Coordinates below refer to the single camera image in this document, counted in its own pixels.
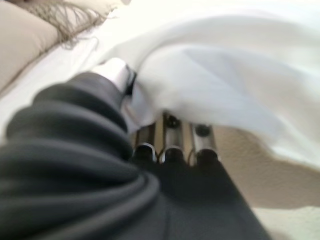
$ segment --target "white fabric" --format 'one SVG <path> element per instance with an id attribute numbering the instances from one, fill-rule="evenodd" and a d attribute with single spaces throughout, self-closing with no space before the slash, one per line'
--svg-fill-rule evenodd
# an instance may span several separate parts
<path id="1" fill-rule="evenodd" d="M 169 111 L 249 131 L 277 156 L 319 168 L 317 14 L 287 7 L 210 11 L 119 44 L 107 56 L 137 71 L 124 108 L 131 129 Z"/>

